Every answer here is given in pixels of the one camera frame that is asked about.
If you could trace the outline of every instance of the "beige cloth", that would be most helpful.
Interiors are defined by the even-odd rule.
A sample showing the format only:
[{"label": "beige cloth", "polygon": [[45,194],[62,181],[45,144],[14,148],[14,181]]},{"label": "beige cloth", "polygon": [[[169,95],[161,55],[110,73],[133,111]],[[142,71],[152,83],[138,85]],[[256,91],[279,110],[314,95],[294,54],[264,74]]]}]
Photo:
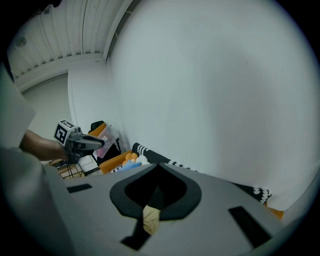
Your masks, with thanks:
[{"label": "beige cloth", "polygon": [[160,224],[160,210],[146,205],[142,211],[143,229],[153,235],[157,232]]}]

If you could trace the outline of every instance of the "white ceiling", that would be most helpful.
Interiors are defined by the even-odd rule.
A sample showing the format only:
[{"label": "white ceiling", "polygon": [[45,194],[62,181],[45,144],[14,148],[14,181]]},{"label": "white ceiling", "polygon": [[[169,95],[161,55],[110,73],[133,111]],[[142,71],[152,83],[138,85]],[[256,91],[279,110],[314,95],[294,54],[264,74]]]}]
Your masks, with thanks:
[{"label": "white ceiling", "polygon": [[62,0],[57,8],[48,6],[24,24],[8,48],[8,59],[17,86],[23,86],[45,65],[52,67],[55,62],[65,63],[65,59],[78,61],[82,57],[86,60],[102,59],[103,53],[109,49],[106,42],[111,28],[115,27],[115,30],[118,26],[114,25],[116,16],[121,9],[125,8],[125,12],[131,2]]}]

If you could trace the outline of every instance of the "blue object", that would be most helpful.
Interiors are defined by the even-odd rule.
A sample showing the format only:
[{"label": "blue object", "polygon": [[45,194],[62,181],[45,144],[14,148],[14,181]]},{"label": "blue object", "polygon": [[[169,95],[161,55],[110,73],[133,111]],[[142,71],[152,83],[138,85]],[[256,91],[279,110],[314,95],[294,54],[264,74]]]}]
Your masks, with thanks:
[{"label": "blue object", "polygon": [[126,162],[126,164],[120,170],[118,170],[118,172],[136,168],[140,165],[141,165],[141,162],[131,162],[131,160],[128,160],[128,162]]}]

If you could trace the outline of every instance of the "black and white striped fabric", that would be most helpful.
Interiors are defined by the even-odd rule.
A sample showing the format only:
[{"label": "black and white striped fabric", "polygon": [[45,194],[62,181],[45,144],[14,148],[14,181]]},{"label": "black and white striped fabric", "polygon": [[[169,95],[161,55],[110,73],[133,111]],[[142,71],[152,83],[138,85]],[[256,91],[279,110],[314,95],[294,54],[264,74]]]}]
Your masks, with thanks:
[{"label": "black and white striped fabric", "polygon": [[[166,158],[139,143],[135,143],[132,146],[132,153],[136,153],[138,156],[145,156],[148,159],[148,162],[151,164],[165,163],[165,164],[179,166],[179,167],[183,167],[183,168],[198,172],[197,170],[189,168],[188,166],[180,162],[170,160],[169,158]],[[268,189],[246,186],[246,185],[241,185],[237,183],[233,183],[233,184],[239,187],[240,189],[242,189],[243,191],[245,191],[247,194],[249,194],[253,198],[257,199],[261,204],[266,203],[268,198],[271,197],[271,193]]]}]

